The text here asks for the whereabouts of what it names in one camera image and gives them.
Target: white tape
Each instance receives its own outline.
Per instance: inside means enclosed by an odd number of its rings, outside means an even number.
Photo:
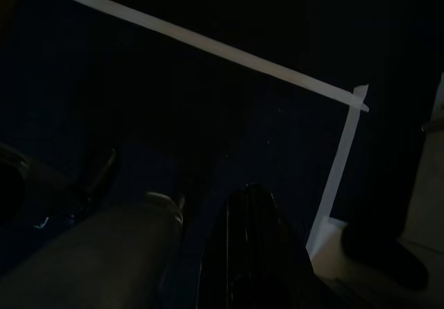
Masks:
[[[355,88],[353,94],[361,97],[364,100],[367,95],[367,90],[368,85],[360,85],[359,87]],[[329,217],[330,212],[332,211],[334,199],[336,198],[339,183],[341,182],[342,174],[345,169],[345,164],[347,163],[348,154],[350,153],[353,138],[355,137],[360,114],[361,111],[357,110],[356,108],[350,107],[350,109],[348,110],[347,119],[345,120],[344,129],[342,131],[342,136],[339,140],[338,150],[333,159],[332,168],[330,169],[330,173],[328,174],[327,182],[325,184],[324,192],[321,198],[321,203],[319,204],[318,212],[316,213],[316,217],[314,218],[307,245],[305,246],[310,258],[314,257],[315,243],[317,242],[317,238],[322,235],[319,233],[319,230],[321,229],[323,218]]]
[[[156,31],[184,42],[188,45],[212,53],[215,56],[235,62],[256,71],[274,76],[280,80],[299,85],[318,94],[335,99],[341,103],[368,112],[368,106],[364,100],[341,88],[334,87],[328,83],[316,80],[308,75],[293,71],[292,69],[280,66],[274,62],[259,58],[253,54],[231,47],[224,43],[212,40],[211,38],[199,35],[193,31],[158,19],[157,17],[144,14],[132,8],[115,3],[111,0],[74,0],[85,6],[99,10],[106,14],[118,17],[119,19],[143,26],[144,28]]]

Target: white tape line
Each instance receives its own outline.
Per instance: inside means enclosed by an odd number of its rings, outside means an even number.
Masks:
[[[356,87],[353,94],[362,99],[366,98],[368,85],[360,85]],[[328,174],[327,182],[325,184],[324,192],[322,194],[321,203],[318,207],[318,212],[314,218],[313,226],[311,227],[310,235],[308,237],[307,245],[305,246],[310,258],[313,258],[315,243],[317,237],[320,235],[322,220],[324,217],[329,217],[333,208],[334,199],[338,192],[339,183],[341,182],[342,174],[347,163],[348,154],[352,147],[353,138],[355,137],[356,128],[358,126],[359,116],[361,111],[350,107],[345,120],[344,129],[342,131],[341,139],[339,140],[338,150],[333,160],[332,168]]]
[[[74,1],[106,14],[118,17],[119,19],[124,19],[128,22],[172,37],[175,40],[212,53],[215,56],[222,57],[245,67],[274,76],[280,80],[293,83],[294,85],[299,85],[300,87],[304,87],[313,92],[317,92],[318,94],[340,101],[341,103],[368,112],[368,106],[363,103],[364,100],[351,92],[316,80],[315,78],[293,71],[292,69],[277,65],[274,62],[259,58],[253,54],[231,47],[230,45],[226,45],[203,35],[199,35],[193,31],[158,19],[157,17],[153,17],[132,8],[125,7],[111,0]]]

